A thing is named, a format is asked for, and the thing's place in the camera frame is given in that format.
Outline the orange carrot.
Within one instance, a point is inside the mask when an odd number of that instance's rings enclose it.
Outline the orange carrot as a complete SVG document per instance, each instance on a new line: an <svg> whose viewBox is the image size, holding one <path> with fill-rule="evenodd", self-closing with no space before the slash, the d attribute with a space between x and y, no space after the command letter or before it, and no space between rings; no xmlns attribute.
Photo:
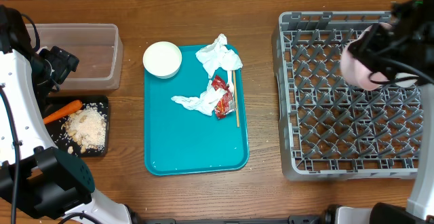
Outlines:
<svg viewBox="0 0 434 224"><path fill-rule="evenodd" d="M51 113L47 117L43 119L44 124L49 124L53 121L56 121L58 119L61 119L63 117L69 116L78 110L80 110L83 106L83 103L80 100L74 100L70 102L69 104L63 106L59 110Z"/></svg>

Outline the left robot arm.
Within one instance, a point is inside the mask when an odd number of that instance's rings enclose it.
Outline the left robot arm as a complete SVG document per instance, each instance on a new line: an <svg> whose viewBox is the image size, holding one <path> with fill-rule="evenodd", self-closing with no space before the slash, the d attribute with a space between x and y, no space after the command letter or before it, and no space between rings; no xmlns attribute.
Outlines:
<svg viewBox="0 0 434 224"><path fill-rule="evenodd" d="M141 223L140 215L96 189L86 163L57 148L42 118L45 100L57 92L79 59L31 41L30 18L1 6L1 199L34 219L61 223Z"/></svg>

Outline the white napkin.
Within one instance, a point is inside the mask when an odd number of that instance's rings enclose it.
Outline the white napkin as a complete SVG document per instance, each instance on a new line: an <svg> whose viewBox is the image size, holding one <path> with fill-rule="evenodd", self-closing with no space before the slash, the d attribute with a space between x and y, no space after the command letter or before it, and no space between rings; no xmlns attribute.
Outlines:
<svg viewBox="0 0 434 224"><path fill-rule="evenodd" d="M212 80L209 80L206 91L202 92L199 97L173 96L171 100L190 111L212 116L214 108L226 93L224 88L214 88Z"/></svg>
<svg viewBox="0 0 434 224"><path fill-rule="evenodd" d="M212 78L219 68L225 71L235 71L243 67L239 55L228 49L227 44L226 36L221 33L212 44L201 48L195 53L209 78Z"/></svg>

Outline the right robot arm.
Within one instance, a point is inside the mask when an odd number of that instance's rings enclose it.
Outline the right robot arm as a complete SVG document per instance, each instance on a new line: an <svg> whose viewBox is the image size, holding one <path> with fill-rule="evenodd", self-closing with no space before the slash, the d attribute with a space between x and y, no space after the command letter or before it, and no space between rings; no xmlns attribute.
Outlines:
<svg viewBox="0 0 434 224"><path fill-rule="evenodd" d="M423 129L416 181L405 207L339 206L325 213L324 223L433 222L433 0L394 3L391 14L393 24L373 24L345 46L340 71L347 83L364 90L418 86Z"/></svg>

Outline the wooden chopstick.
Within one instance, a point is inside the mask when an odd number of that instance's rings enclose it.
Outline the wooden chopstick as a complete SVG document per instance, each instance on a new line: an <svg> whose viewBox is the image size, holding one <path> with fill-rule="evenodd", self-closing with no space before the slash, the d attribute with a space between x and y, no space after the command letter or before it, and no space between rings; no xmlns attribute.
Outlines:
<svg viewBox="0 0 434 224"><path fill-rule="evenodd" d="M237 98L237 79L236 79L236 71L232 71L233 75L233 87L234 87L234 100L235 100L235 112L236 112L236 120L237 120L237 127L240 127L240 121L239 121L239 108L238 108L238 98Z"/></svg>

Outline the white bowl with peanuts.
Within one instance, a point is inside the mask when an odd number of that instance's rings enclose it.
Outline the white bowl with peanuts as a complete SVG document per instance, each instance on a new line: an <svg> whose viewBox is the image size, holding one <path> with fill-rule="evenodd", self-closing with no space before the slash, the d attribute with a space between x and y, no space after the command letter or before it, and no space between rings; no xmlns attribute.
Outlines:
<svg viewBox="0 0 434 224"><path fill-rule="evenodd" d="M142 62L146 71L160 79L169 79L180 69L182 53L180 48L168 41L150 45L143 54Z"/></svg>

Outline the pink bowl with food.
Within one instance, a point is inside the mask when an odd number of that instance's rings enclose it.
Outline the pink bowl with food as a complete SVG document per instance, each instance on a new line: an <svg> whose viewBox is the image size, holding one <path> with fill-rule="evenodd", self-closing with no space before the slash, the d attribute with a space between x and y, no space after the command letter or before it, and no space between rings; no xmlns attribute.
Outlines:
<svg viewBox="0 0 434 224"><path fill-rule="evenodd" d="M349 51L349 46L354 43L355 40L350 41L343 49L340 59L340 71L344 80L358 88L371 91L380 87L379 84L372 83L368 76L371 71L356 59Z"/></svg>

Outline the white napkin top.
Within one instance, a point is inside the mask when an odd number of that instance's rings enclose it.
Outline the white napkin top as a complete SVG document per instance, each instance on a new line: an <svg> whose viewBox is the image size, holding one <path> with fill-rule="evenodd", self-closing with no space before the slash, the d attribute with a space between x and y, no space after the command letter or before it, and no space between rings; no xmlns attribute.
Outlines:
<svg viewBox="0 0 434 224"><path fill-rule="evenodd" d="M228 49L227 44L226 36L221 33L212 44L201 48L195 53L209 78L212 78L219 68L225 71L235 71L243 67L239 55Z"/></svg>

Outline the red snack wrapper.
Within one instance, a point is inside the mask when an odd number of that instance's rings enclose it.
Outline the red snack wrapper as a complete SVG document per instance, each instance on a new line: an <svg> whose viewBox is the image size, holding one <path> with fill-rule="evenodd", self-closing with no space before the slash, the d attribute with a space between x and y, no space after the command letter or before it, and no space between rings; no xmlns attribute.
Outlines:
<svg viewBox="0 0 434 224"><path fill-rule="evenodd" d="M212 81L212 87L215 90L223 90L225 93L222 98L218 101L217 105L214 107L214 112L218 119L225 118L229 113L235 111L235 101L232 93L229 90L229 86L226 85L225 81L218 75L214 77Z"/></svg>

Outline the white paper cup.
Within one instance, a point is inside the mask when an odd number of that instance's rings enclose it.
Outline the white paper cup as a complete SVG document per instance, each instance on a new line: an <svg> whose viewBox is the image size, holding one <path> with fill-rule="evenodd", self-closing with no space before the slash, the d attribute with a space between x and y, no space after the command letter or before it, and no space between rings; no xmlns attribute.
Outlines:
<svg viewBox="0 0 434 224"><path fill-rule="evenodd" d="M409 88L418 81L418 76L409 73L398 73L395 76L395 84L401 88Z"/></svg>

